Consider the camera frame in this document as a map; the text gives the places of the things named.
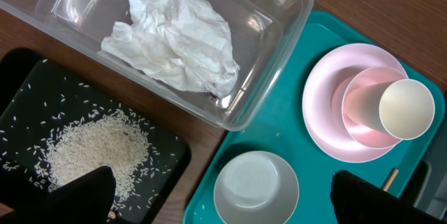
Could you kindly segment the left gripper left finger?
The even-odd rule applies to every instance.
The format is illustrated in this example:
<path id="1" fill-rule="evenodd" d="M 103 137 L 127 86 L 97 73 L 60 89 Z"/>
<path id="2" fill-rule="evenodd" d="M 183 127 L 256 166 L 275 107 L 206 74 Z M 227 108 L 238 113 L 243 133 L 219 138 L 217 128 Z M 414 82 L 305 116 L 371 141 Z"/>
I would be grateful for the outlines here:
<path id="1" fill-rule="evenodd" d="M 18 174 L 1 173 L 1 203 L 13 210 L 7 223 L 105 223 L 115 197 L 112 169 L 101 166 L 48 193 Z"/>

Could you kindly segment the grey bowl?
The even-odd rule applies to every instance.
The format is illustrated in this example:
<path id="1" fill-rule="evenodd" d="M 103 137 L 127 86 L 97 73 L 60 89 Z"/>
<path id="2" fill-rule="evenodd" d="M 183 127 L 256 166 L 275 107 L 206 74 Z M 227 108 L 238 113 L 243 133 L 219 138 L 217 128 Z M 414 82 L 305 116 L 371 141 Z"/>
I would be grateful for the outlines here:
<path id="1" fill-rule="evenodd" d="M 214 207 L 224 223 L 284 224 L 299 201 L 299 181 L 280 156 L 249 151 L 230 160 L 214 185 Z"/>

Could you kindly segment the white rice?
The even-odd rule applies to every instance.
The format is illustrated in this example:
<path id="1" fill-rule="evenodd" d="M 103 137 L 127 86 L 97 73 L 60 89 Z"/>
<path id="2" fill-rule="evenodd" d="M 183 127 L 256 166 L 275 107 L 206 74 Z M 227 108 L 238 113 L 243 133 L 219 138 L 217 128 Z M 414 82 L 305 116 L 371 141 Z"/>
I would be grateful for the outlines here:
<path id="1" fill-rule="evenodd" d="M 133 188 L 132 174 L 148 158 L 144 134 L 126 125 L 123 116 L 108 116 L 65 130 L 47 152 L 51 189 L 107 165 L 116 179 L 115 198 L 125 200 Z"/>

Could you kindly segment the cream paper cup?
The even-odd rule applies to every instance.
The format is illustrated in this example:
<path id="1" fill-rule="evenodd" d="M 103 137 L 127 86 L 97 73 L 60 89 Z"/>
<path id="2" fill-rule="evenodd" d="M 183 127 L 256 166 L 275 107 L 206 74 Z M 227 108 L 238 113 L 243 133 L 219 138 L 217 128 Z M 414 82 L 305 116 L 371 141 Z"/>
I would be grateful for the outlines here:
<path id="1" fill-rule="evenodd" d="M 431 126 L 435 104 L 424 84 L 401 79 L 355 88 L 345 99 L 344 112 L 357 124 L 412 140 Z"/>

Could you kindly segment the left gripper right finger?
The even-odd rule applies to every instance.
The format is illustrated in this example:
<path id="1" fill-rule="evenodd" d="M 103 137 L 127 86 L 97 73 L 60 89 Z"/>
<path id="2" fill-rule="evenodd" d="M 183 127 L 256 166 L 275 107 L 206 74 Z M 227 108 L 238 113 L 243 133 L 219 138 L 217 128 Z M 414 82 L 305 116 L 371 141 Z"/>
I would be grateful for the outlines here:
<path id="1" fill-rule="evenodd" d="M 339 224 L 443 224 L 346 170 L 332 177 L 330 200 Z"/>

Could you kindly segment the white napkin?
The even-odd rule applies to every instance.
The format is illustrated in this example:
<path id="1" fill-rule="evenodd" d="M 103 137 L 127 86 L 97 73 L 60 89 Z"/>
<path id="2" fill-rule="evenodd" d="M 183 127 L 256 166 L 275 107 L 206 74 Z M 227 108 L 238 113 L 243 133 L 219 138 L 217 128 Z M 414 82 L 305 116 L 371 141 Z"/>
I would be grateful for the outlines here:
<path id="1" fill-rule="evenodd" d="M 230 27 L 207 0 L 129 0 L 101 51 L 179 91 L 227 96 L 240 70 Z"/>

